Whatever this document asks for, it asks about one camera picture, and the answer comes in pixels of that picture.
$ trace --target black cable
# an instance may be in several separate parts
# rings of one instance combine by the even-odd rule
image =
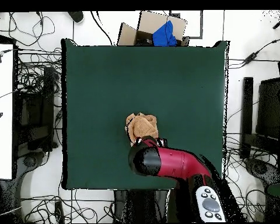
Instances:
[[[97,15],[97,17],[98,17],[99,20],[100,20],[99,11],[96,11],[96,15]]]
[[[15,39],[14,37],[11,36],[11,32],[15,31],[16,29],[18,29],[18,31],[20,31],[21,33],[24,33],[24,34],[28,34],[28,35],[30,35],[30,36],[33,36],[32,34],[29,34],[29,33],[26,33],[26,32],[24,32],[24,31],[21,31],[21,30],[17,27],[16,21],[15,21],[15,19],[13,18],[14,13],[15,13],[15,12],[13,12],[12,14],[9,13],[9,15],[10,15],[10,18],[9,18],[9,30],[8,30],[8,35],[9,35],[9,37],[12,38],[12,39],[14,39],[14,40],[16,40],[16,41],[19,42],[20,44],[22,44],[22,45],[24,45],[24,46],[28,46],[28,47],[30,47],[30,46],[32,46],[33,44],[37,43],[37,42],[39,41],[39,39],[41,38],[41,36],[43,35],[44,25],[41,25],[41,33],[40,33],[40,35],[39,35],[38,37],[36,37],[36,36],[34,35],[34,37],[37,38],[36,41],[35,41],[35,42],[32,42],[32,43],[29,44],[29,45],[27,45],[27,44],[25,44],[25,43],[23,43],[23,42],[21,42],[21,41]],[[39,17],[40,17],[40,21],[39,21],[39,22],[42,22],[42,21],[43,21],[43,13],[42,13],[42,12],[40,12]],[[11,31],[11,24],[10,24],[10,23],[11,23],[11,20],[13,21],[13,23],[14,23],[15,26],[16,26],[16,27],[15,27],[15,30],[12,30],[12,31]]]
[[[226,122],[226,123],[228,123],[229,119],[230,119],[232,116],[234,116],[235,114],[239,113],[240,111],[242,111],[242,108],[241,108],[239,111],[237,111],[237,112],[235,112],[234,114],[232,114],[232,115],[227,119],[227,122]]]
[[[252,192],[254,192],[254,191],[258,191],[258,192],[260,192],[260,193],[262,193],[262,194],[264,194],[264,195],[266,196],[266,193],[265,193],[265,192],[263,192],[263,191],[261,191],[261,190],[258,190],[258,189],[253,189],[253,190],[249,191],[249,192],[246,194],[246,205],[247,205],[247,206],[248,206],[248,203],[247,203],[248,196],[249,196],[250,193],[252,193]],[[253,222],[256,222],[256,220],[254,220],[254,218],[251,216],[250,210],[249,210],[248,208],[247,208],[247,211],[248,211],[248,214],[249,214],[250,218],[253,220]]]
[[[98,27],[100,28],[100,30],[103,31],[103,33],[108,37],[111,46],[113,46],[112,41],[111,41],[109,35],[108,35],[108,34],[101,28],[101,26],[98,24],[98,22],[96,21],[95,17],[93,16],[92,11],[90,11],[90,12],[91,12],[92,18],[93,18],[93,20],[96,22],[97,26],[98,26]]]
[[[72,223],[72,190],[71,190],[71,223]]]
[[[249,64],[251,61],[255,60],[255,58],[257,57],[257,54],[262,50],[264,49],[266,46],[270,45],[270,44],[274,44],[274,43],[277,43],[280,41],[280,38],[277,39],[277,40],[272,40],[271,42],[269,42],[268,44],[264,45],[263,47],[261,47],[259,50],[257,50],[256,52],[252,52],[247,58],[245,58],[245,60],[241,63],[243,64],[242,66],[240,67],[236,67],[236,68],[230,68],[228,67],[229,69],[239,69],[241,67],[244,67],[245,65]]]

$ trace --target blue object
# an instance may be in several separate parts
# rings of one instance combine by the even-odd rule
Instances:
[[[152,34],[154,46],[176,46],[176,38],[172,34],[173,25],[171,20]]]

